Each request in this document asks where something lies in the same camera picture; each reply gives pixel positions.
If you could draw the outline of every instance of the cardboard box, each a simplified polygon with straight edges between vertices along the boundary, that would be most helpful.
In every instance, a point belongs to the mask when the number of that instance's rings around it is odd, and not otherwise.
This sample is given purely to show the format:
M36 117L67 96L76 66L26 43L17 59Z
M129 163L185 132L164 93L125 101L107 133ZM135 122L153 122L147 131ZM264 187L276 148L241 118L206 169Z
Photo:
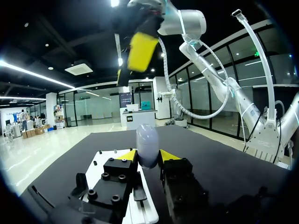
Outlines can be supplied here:
M24 139L26 139L27 138L27 133L26 132L22 132L22 136L23 136Z
M35 136L35 135L36 135L36 131L35 131L35 129L31 129L31 130L30 130L30 133L31 133L31 136L32 136L32 137Z
M36 133L36 135L43 134L43 128L42 127L36 127L35 128L35 133Z
M30 131L26 131L27 134L27 138L31 138L31 132Z

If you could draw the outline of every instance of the glass wall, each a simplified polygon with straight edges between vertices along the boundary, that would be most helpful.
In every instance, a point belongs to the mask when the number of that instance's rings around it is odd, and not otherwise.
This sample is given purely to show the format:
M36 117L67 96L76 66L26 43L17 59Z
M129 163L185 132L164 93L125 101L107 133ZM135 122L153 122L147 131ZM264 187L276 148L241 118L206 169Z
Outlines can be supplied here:
M298 84L299 79L293 57L283 44L279 32L273 26L266 26L259 29L256 35L265 49L273 83ZM223 44L214 52L224 65L228 77L235 79L244 94L253 101L252 86L265 85L266 78L261 59L249 35L246 34L235 41ZM214 57L210 53L203 56L210 64L213 64L219 76L224 78L224 72ZM222 102L217 98L213 86L207 82L193 63L170 77L172 84L175 84L176 80L178 88L183 92L183 106L189 111L199 115L209 115L221 107ZM188 118L188 122L231 137L243 138L240 114L231 94L226 106L217 116L210 120ZM246 123L244 123L244 129L245 137L248 138L249 130Z
M155 109L152 82L130 83L129 87L135 104L149 101L151 109ZM63 104L65 108L67 126L121 122L119 88L101 88L94 87L92 91L68 92L57 96L57 103Z

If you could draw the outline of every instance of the person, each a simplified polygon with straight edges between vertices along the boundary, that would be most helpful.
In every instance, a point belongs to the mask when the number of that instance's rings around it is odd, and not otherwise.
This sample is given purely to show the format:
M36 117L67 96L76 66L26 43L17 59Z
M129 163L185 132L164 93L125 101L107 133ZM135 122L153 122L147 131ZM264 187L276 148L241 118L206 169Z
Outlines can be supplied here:
M23 130L25 129L25 131L27 131L27 119L28 119L28 114L24 112L24 110L22 110L21 114L20 114L20 118L21 118L21 122L23 125Z

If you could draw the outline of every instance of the white column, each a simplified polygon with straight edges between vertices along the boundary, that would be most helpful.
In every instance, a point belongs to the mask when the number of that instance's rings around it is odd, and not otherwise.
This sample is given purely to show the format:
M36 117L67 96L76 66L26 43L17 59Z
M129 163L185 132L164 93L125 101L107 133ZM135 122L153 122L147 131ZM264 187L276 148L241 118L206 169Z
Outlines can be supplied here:
M50 127L55 125L54 106L57 105L57 93L50 92L46 94L47 120Z
M170 115L170 109L169 109L169 99L164 98L161 101L158 102L157 93L158 92L167 92L167 86L166 81L164 77L155 77L153 80L153 89L154 89L154 100L155 100L155 107L158 112L156 112L156 118L157 119L167 119Z

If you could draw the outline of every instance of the desk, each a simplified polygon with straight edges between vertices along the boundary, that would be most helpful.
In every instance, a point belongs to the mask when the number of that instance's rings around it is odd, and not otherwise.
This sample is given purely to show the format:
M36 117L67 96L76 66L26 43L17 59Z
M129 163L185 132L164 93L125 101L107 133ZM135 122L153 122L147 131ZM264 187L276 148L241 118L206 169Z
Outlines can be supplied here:
M288 170L257 159L220 142L211 140L177 125L156 128L159 146L193 165L193 173L209 202L228 204L243 194L255 195L261 186L278 192ZM76 173L86 173L97 151L136 147L136 131L92 133L53 162L32 182L53 205L65 202L76 187ZM144 170L160 223L171 223L166 198L160 182L160 169ZM46 214L26 191L21 195L27 208L44 220Z
M156 126L155 113L156 110L139 110L132 111L129 113L128 111L124 111L122 116L124 117L124 121L127 126L127 130L136 130L139 125L149 124L152 127Z

